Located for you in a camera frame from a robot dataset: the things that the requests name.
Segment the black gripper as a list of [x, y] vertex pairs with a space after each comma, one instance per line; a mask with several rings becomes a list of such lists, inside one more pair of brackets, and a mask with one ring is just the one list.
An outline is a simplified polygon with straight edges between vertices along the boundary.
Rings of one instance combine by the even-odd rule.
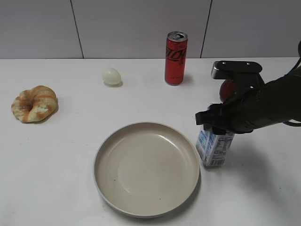
[[236, 92], [226, 101], [210, 105], [207, 111], [196, 113], [196, 125], [212, 129], [215, 135], [250, 133], [254, 125], [247, 118], [251, 112], [247, 96], [264, 85], [264, 81], [259, 73], [233, 73], [227, 79], [235, 84]]

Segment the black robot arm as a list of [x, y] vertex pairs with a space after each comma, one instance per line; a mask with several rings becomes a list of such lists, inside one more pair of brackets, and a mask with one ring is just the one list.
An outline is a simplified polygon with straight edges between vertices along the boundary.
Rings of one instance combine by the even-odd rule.
[[213, 104], [195, 115], [197, 125], [210, 125], [235, 134], [301, 119], [301, 69], [251, 89], [228, 103]]

